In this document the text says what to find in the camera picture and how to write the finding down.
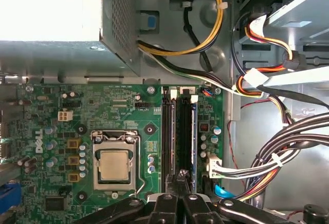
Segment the screw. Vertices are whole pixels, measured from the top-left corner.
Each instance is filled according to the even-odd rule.
[[[95,137],[95,142],[100,143],[102,141],[101,137]]]
[[[216,95],[219,95],[220,93],[222,93],[221,88],[216,88],[216,89],[215,89],[215,94],[216,94]]]
[[[117,192],[112,193],[112,198],[117,199],[119,197],[119,194]]]
[[[191,200],[197,200],[197,196],[196,196],[196,195],[190,195],[189,198],[190,198]]]
[[[231,200],[226,200],[226,201],[224,202],[224,204],[225,204],[226,206],[233,206],[233,205],[234,205],[234,203],[233,203]]]
[[[28,86],[25,87],[25,90],[26,90],[26,92],[32,92],[33,87],[28,85]]]
[[[169,194],[166,194],[164,197],[163,197],[165,200],[170,200],[172,199],[173,197]]]
[[[148,93],[149,94],[154,94],[154,92],[155,92],[155,88],[153,86],[149,86],[148,87]]]
[[[137,200],[133,200],[129,203],[130,206],[136,206],[136,205],[139,205],[139,201]]]

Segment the yellow wire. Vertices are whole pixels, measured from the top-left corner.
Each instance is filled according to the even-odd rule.
[[[222,2],[223,2],[222,0],[216,0],[217,6],[220,5]],[[185,51],[163,52],[163,51],[160,51],[160,50],[157,50],[157,49],[148,48],[148,47],[143,46],[141,44],[138,44],[138,46],[146,52],[149,52],[151,54],[156,54],[156,55],[162,55],[162,56],[176,56],[176,55],[191,53],[191,52],[197,51],[197,50],[205,47],[206,45],[208,45],[214,39],[214,37],[217,35],[217,33],[220,30],[222,21],[223,21],[223,11],[222,11],[222,9],[218,8],[217,9],[217,17],[216,17],[215,25],[214,25],[211,33],[207,37],[207,39],[205,39],[204,42],[201,43],[200,45],[198,45],[197,47],[191,48],[191,49],[188,49],[188,50],[185,50]]]
[[[273,42],[273,43],[278,43],[280,45],[282,45],[288,52],[288,55],[289,55],[289,59],[292,60],[293,59],[293,51],[291,50],[291,48],[289,47],[288,44],[286,44],[284,41],[281,41],[281,40],[278,40],[278,39],[274,39],[274,38],[266,38],[264,36],[261,36],[261,35],[258,35],[256,34],[255,32],[253,32],[252,30],[250,30],[253,34],[257,35],[258,38],[261,38],[261,39],[265,39],[265,40],[268,40],[270,42]],[[248,29],[247,27],[245,27],[245,32],[246,32],[246,35],[250,38],[250,34],[248,32]]]

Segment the black connector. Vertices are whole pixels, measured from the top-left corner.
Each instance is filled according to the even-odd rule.
[[[293,59],[289,60],[288,53],[285,52],[283,67],[293,71],[302,71],[307,69],[306,56],[293,50]]]

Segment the black wire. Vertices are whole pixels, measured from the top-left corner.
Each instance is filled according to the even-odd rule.
[[[175,71],[182,72],[182,73],[185,73],[185,74],[192,74],[192,75],[197,75],[197,76],[205,77],[205,78],[208,78],[208,79],[213,80],[214,82],[218,82],[223,87],[231,88],[230,85],[228,85],[227,83],[223,82],[220,78],[218,78],[214,74],[211,74],[211,73],[205,72],[205,71],[199,71],[199,70],[193,70],[193,69],[187,69],[187,68],[178,67],[178,66],[170,63],[169,61],[167,61],[164,57],[162,57],[160,55],[155,55],[154,54],[153,56],[158,61],[160,61],[161,63],[163,63],[164,65],[166,65],[170,69],[173,69]]]

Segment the chip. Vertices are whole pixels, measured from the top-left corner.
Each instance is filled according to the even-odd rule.
[[[79,165],[79,156],[69,156],[68,164],[69,165]]]
[[[64,197],[46,197],[45,211],[64,211],[66,201]]]
[[[31,193],[31,194],[36,193],[36,187],[35,187],[35,185],[30,185],[30,186],[28,187],[28,189],[27,189],[27,192],[28,192],[28,193]]]

